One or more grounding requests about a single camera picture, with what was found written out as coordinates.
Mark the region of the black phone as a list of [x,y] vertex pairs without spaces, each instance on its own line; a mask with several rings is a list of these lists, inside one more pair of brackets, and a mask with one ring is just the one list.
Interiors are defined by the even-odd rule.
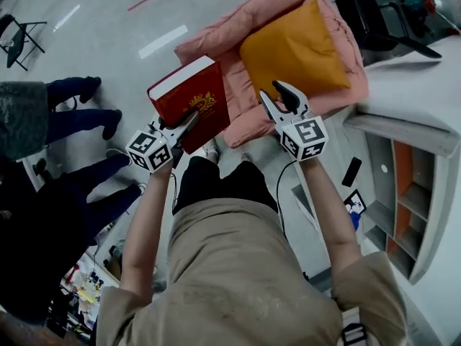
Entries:
[[352,184],[354,183],[357,175],[358,175],[358,172],[359,172],[359,169],[362,165],[362,160],[361,159],[358,159],[357,157],[353,157],[350,164],[349,164],[349,167],[346,171],[346,174],[344,175],[344,178],[342,179],[342,182],[341,184],[345,187],[351,187]]

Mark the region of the white orange shelf unit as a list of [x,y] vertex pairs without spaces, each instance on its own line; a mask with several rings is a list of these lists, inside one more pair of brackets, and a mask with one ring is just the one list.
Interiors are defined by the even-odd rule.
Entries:
[[447,226],[460,137],[377,115],[352,115],[344,126],[367,142],[374,193],[366,236],[414,285],[429,270]]

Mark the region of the black folding chair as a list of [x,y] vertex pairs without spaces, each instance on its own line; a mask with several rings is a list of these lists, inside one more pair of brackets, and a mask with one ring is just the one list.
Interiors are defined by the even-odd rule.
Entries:
[[[2,49],[6,53],[7,68],[11,68],[14,64],[17,64],[24,71],[28,71],[28,68],[23,64],[23,62],[30,57],[30,55],[35,51],[35,49],[38,49],[41,53],[45,54],[45,50],[32,37],[31,32],[37,26],[45,26],[46,24],[46,21],[20,23],[11,14],[4,14],[0,17],[0,49]],[[11,39],[3,43],[1,39],[4,33],[9,29],[10,25],[16,26],[17,31]],[[31,43],[32,48],[23,58],[20,58],[24,51],[24,46],[26,43]]]

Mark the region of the person's black shorts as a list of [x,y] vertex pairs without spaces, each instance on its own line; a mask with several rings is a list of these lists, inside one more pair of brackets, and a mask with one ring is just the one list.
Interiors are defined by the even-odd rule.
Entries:
[[227,177],[221,178],[217,164],[204,157],[193,156],[182,176],[172,213],[176,214],[194,203],[216,198],[250,200],[278,211],[264,175],[255,164],[242,161]]

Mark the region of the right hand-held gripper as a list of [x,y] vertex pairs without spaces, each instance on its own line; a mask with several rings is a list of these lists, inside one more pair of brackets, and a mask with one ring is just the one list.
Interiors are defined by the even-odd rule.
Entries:
[[307,97],[293,85],[278,80],[273,81],[272,85],[279,93],[286,110],[293,113],[288,114],[286,120],[286,113],[272,97],[263,89],[259,91],[264,109],[276,123],[275,129],[280,135],[283,148],[296,161],[320,156],[328,143],[328,134],[321,116],[315,116],[309,110]]

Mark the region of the cluttered white table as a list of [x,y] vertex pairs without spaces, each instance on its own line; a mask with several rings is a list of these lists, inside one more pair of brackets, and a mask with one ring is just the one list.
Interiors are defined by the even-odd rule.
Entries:
[[61,279],[61,290],[71,295],[68,327],[85,341],[96,330],[102,291],[120,285],[119,260],[98,254],[98,244],[90,246],[78,262]]

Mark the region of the person's right forearm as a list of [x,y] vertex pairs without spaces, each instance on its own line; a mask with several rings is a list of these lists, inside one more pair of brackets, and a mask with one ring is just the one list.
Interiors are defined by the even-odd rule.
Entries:
[[332,277],[337,278],[362,257],[352,220],[320,161],[317,158],[307,159],[300,162],[300,167],[323,234]]

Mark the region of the pink armchair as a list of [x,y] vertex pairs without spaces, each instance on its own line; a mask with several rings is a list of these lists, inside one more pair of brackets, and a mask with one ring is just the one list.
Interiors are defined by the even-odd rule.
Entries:
[[[201,56],[221,63],[230,117],[230,125],[222,135],[229,147],[238,148],[274,132],[274,123],[258,100],[248,71],[238,56],[239,45],[253,31],[307,1],[310,0],[245,1],[176,47],[176,56],[183,65]],[[350,27],[332,0],[317,2],[351,83],[348,89],[309,98],[310,108],[316,115],[327,115],[335,109],[366,100],[370,91],[362,54]]]

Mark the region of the red book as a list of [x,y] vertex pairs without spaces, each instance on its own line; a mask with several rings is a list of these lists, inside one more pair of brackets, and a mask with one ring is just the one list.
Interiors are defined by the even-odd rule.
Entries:
[[220,64],[202,56],[178,68],[147,89],[157,113],[179,125],[195,110],[200,118],[183,139],[182,147],[193,154],[230,125]]

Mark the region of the printed marker card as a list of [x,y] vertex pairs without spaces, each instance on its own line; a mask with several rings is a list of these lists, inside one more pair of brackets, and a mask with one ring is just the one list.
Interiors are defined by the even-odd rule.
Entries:
[[344,205],[349,214],[357,213],[361,215],[367,209],[358,189],[355,189],[353,193],[344,200]]

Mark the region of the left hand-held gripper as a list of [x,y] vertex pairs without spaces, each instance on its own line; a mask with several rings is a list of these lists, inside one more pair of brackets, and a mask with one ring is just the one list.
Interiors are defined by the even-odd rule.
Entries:
[[200,113],[195,110],[177,127],[159,117],[157,123],[137,130],[125,150],[134,165],[151,174],[157,173],[170,161],[176,167],[184,153],[182,139],[190,133],[199,118]]

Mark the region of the person's beige shirt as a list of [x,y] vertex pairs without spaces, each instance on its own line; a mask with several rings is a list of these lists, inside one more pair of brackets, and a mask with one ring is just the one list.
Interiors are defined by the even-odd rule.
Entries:
[[325,296],[304,277],[277,214],[212,199],[182,209],[169,246],[169,283],[153,302],[102,293],[97,346],[336,346],[342,314],[359,309],[380,346],[406,341],[406,311],[388,257],[343,270]]

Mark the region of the person's left forearm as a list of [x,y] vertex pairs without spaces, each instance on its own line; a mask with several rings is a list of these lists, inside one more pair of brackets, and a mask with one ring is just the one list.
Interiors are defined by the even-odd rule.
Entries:
[[130,223],[122,253],[120,287],[144,301],[153,297],[152,278],[173,162],[153,173]]

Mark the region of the black office chair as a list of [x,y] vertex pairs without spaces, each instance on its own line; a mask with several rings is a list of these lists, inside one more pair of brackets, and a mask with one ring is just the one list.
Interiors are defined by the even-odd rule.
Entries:
[[[427,58],[442,58],[442,55],[435,50],[410,37],[406,21],[396,3],[379,5],[376,0],[333,0],[333,2],[362,50],[390,52],[398,45],[402,45]],[[395,12],[402,35],[390,34],[382,14],[384,9],[392,9]]]

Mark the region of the orange cushion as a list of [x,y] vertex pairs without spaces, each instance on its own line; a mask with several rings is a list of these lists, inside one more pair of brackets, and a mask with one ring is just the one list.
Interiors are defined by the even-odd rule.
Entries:
[[249,35],[239,55],[255,92],[277,96],[273,81],[288,83],[307,97],[348,89],[350,81],[321,14],[310,0]]

